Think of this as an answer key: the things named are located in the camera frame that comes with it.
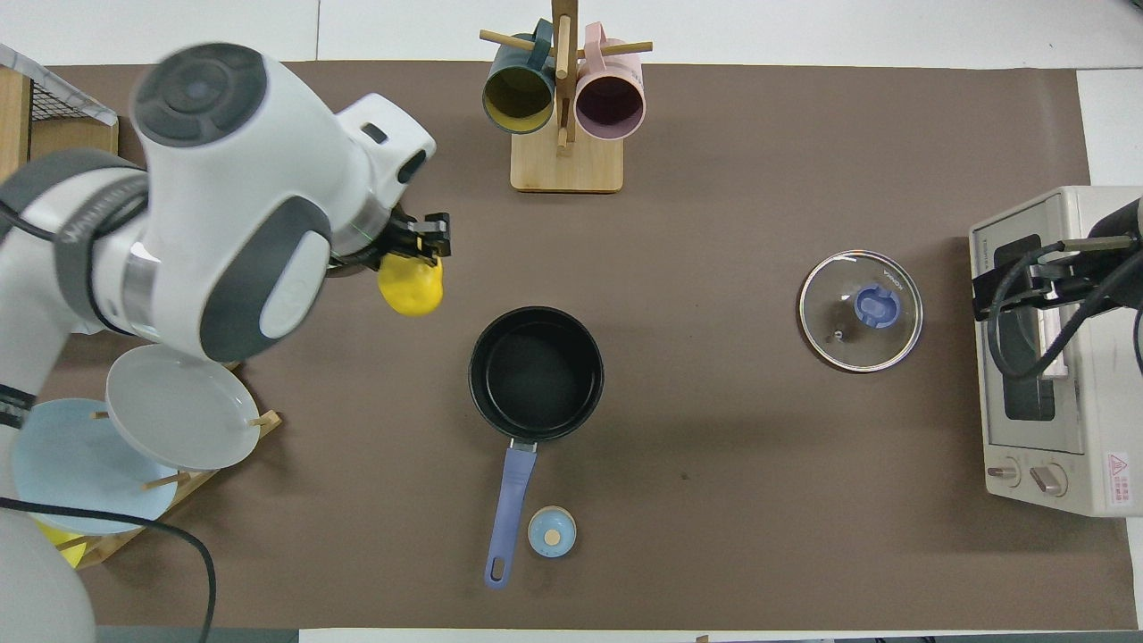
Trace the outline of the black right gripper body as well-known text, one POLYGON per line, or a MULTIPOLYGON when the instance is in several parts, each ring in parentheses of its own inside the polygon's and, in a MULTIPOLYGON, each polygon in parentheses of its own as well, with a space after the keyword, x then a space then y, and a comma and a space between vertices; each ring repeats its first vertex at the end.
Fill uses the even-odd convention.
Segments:
POLYGON ((1111 273, 1122 264, 1120 254, 1074 254, 1052 262, 1041 262, 1040 278, 1049 292, 1042 296, 1041 310, 1081 304, 1111 273))

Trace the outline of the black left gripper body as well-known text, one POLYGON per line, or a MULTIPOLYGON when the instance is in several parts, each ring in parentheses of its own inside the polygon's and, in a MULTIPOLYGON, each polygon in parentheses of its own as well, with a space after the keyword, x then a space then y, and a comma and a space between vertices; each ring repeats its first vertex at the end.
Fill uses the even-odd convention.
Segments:
POLYGON ((363 248, 354 254, 354 266, 366 270, 379 270, 387 254, 418 254, 417 235, 411 231, 416 220, 405 212, 391 212, 387 224, 363 248))

